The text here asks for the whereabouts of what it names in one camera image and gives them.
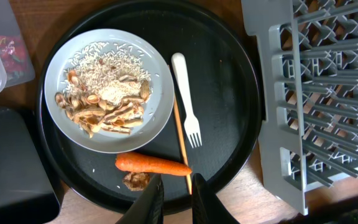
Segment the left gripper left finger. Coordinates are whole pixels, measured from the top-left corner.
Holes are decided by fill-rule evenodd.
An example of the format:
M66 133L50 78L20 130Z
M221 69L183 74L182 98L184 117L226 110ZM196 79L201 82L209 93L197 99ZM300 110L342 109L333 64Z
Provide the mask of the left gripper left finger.
M160 174L156 174L116 224L163 224L163 201L162 178Z

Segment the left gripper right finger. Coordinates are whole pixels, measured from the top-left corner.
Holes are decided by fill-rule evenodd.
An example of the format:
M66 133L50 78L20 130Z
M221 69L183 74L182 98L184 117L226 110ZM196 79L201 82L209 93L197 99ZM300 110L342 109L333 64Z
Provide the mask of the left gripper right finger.
M193 224L239 224L199 173L192 177L191 207Z

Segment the grey dishwasher rack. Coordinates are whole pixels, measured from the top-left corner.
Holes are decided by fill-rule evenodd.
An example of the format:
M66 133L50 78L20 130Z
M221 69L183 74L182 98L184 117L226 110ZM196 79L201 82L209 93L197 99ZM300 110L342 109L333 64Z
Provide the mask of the grey dishwasher rack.
M306 193L358 177L358 1L242 1L257 38L264 187L303 215Z

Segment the red snack wrapper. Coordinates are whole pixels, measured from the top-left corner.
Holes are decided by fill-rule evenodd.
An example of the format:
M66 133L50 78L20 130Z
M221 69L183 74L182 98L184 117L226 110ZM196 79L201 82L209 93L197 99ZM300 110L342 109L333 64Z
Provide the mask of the red snack wrapper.
M24 72L28 66L24 41L19 36L0 35L0 58L9 77Z

